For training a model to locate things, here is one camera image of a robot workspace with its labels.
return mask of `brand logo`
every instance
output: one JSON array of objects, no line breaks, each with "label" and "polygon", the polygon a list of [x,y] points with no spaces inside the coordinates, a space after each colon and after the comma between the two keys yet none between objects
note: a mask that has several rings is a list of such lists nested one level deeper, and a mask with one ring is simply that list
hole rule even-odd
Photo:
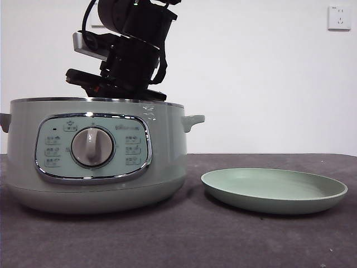
[{"label": "brand logo", "polygon": [[127,127],[124,125],[115,126],[116,130],[140,130],[139,127]]}]

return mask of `chrome trim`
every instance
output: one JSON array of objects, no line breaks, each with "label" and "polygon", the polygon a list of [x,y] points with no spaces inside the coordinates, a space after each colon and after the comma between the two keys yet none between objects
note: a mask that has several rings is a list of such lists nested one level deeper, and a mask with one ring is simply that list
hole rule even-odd
[{"label": "chrome trim", "polygon": [[[44,171],[39,166],[38,161],[37,161],[37,156],[36,156],[38,138],[40,136],[41,127],[48,120],[58,119],[58,118],[70,118],[70,117],[105,117],[105,118],[130,119],[130,120],[138,121],[139,123],[141,123],[143,125],[145,135],[146,135],[147,152],[148,152],[146,161],[137,170],[135,170],[131,173],[121,174],[121,175],[116,175],[116,176],[82,177],[82,178],[80,178],[80,177],[63,177],[63,176],[53,175],[53,174],[50,174],[50,173]],[[97,184],[120,183],[120,182],[129,180],[129,179],[135,179],[135,178],[141,176],[147,170],[147,168],[150,166],[151,161],[152,161],[152,144],[151,144],[149,127],[148,127],[148,124],[142,118],[140,118],[138,116],[128,116],[125,114],[92,113],[91,116],[88,116],[88,113],[64,113],[64,114],[52,115],[52,116],[49,116],[46,119],[44,119],[41,122],[40,126],[38,127],[34,161],[35,161],[35,167],[36,167],[37,171],[42,175],[42,178],[50,183],[71,184],[71,185],[97,185]]]},{"label": "chrome trim", "polygon": [[19,102],[59,102],[59,101],[77,101],[77,102],[115,102],[115,103],[143,103],[143,104],[157,104],[166,106],[175,106],[184,108],[183,105],[170,102],[159,102],[156,100],[138,100],[138,99],[111,99],[111,98],[67,98],[67,97],[50,97],[50,98],[25,98],[14,99],[11,103]]}]

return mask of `function button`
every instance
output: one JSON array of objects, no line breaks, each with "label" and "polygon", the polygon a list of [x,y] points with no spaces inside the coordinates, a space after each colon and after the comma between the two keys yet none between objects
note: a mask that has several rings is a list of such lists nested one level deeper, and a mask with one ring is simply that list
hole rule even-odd
[{"label": "function button", "polygon": [[63,125],[63,130],[65,132],[75,132],[78,130],[78,126],[75,124],[74,121],[70,120]]},{"label": "function button", "polygon": [[138,145],[125,147],[126,155],[139,155],[140,153],[141,153],[141,148]]},{"label": "function button", "polygon": [[45,160],[45,166],[48,168],[60,168],[61,159],[60,158],[47,158]]},{"label": "function button", "polygon": [[45,150],[45,156],[60,156],[60,148],[59,147],[48,147]]},{"label": "function button", "polygon": [[139,143],[141,143],[141,139],[138,136],[126,136],[125,143],[126,144],[139,144]]},{"label": "function button", "polygon": [[136,157],[136,156],[134,156],[134,157],[127,157],[127,158],[126,158],[126,163],[125,163],[125,165],[127,165],[127,166],[134,166],[134,165],[139,165],[140,162],[141,162],[140,157]]},{"label": "function button", "polygon": [[47,136],[46,144],[47,145],[59,145],[59,144],[61,144],[61,137],[60,136]]}]

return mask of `plate rim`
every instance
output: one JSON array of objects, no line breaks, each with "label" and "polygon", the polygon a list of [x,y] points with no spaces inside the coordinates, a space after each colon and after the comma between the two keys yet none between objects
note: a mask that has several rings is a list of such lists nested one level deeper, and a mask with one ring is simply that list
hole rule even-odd
[{"label": "plate rim", "polygon": [[[301,199],[283,199],[283,198],[267,198],[267,197],[259,197],[256,195],[246,195],[246,194],[239,194],[239,193],[235,193],[235,192],[231,192],[231,191],[227,191],[227,190],[223,190],[223,189],[219,189],[216,188],[212,185],[209,185],[207,182],[204,181],[204,177],[207,176],[208,174],[211,173],[215,173],[215,172],[219,172],[219,171],[224,171],[224,170],[243,170],[243,169],[254,169],[254,170],[274,170],[274,171],[284,171],[284,172],[289,172],[289,173],[300,173],[300,174],[306,174],[306,175],[313,175],[313,176],[319,176],[325,179],[329,179],[332,181],[335,181],[339,184],[341,184],[344,187],[344,190],[339,193],[339,194],[334,194],[334,195],[329,195],[328,197],[317,197],[317,198],[301,198]],[[339,180],[336,179],[332,179],[330,177],[326,177],[326,176],[322,176],[322,175],[317,175],[317,174],[313,174],[313,173],[307,173],[307,172],[303,172],[303,171],[295,171],[295,170],[286,170],[286,169],[269,169],[269,168],[261,168],[261,167],[233,167],[233,168],[228,168],[228,169],[217,169],[217,170],[212,170],[209,172],[204,173],[201,176],[201,181],[204,185],[211,187],[213,189],[228,193],[228,194],[233,194],[233,195],[238,195],[241,197],[249,197],[249,198],[258,198],[258,199],[265,199],[265,200],[274,200],[274,201],[287,201],[287,202],[296,202],[296,201],[317,201],[317,200],[327,200],[327,199],[334,199],[334,198],[338,198],[338,197],[343,197],[347,192],[348,192],[348,187],[346,184],[340,182]]]}]

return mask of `cooker handle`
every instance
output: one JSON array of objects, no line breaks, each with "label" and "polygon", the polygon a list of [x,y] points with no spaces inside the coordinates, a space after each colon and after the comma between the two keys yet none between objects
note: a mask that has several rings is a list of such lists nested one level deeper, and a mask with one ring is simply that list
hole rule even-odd
[{"label": "cooker handle", "polygon": [[0,125],[3,132],[9,133],[10,122],[11,122],[11,114],[0,113]]},{"label": "cooker handle", "polygon": [[184,126],[185,133],[189,133],[191,131],[191,127],[196,124],[205,122],[205,116],[183,116],[182,124]]}]

